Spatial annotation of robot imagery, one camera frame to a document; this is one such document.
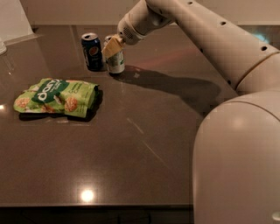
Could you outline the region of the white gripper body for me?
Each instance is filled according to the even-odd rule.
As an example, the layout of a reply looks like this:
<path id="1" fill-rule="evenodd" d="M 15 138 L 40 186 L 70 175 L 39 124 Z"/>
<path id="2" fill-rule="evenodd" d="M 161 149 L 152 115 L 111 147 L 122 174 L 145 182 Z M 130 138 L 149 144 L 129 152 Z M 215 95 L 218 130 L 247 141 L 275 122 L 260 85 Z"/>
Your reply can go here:
<path id="1" fill-rule="evenodd" d="M 127 45 L 133 46 L 144 39 L 144 35 L 140 34 L 130 22 L 130 14 L 127 13 L 117 26 L 117 34 Z"/>

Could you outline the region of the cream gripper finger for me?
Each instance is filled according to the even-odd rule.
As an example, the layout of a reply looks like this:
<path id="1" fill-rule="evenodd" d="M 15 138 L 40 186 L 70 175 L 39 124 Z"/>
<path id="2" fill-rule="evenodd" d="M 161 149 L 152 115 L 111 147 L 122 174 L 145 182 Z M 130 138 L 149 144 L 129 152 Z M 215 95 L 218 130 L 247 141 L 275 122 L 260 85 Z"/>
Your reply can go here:
<path id="1" fill-rule="evenodd" d="M 102 54 L 108 59 L 115 54 L 119 53 L 124 48 L 124 41 L 118 34 L 111 37 L 108 43 L 103 47 Z"/>

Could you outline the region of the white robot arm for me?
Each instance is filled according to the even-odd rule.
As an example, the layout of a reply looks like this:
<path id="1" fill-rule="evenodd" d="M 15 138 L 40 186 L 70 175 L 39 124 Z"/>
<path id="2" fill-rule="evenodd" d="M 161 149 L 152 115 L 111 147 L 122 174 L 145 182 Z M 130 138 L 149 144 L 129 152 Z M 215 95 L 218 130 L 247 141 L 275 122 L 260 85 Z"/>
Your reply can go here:
<path id="1" fill-rule="evenodd" d="M 279 224 L 279 50 L 196 0 L 139 0 L 102 53 L 109 58 L 170 23 L 238 94 L 199 126 L 192 156 L 194 223 Z"/>

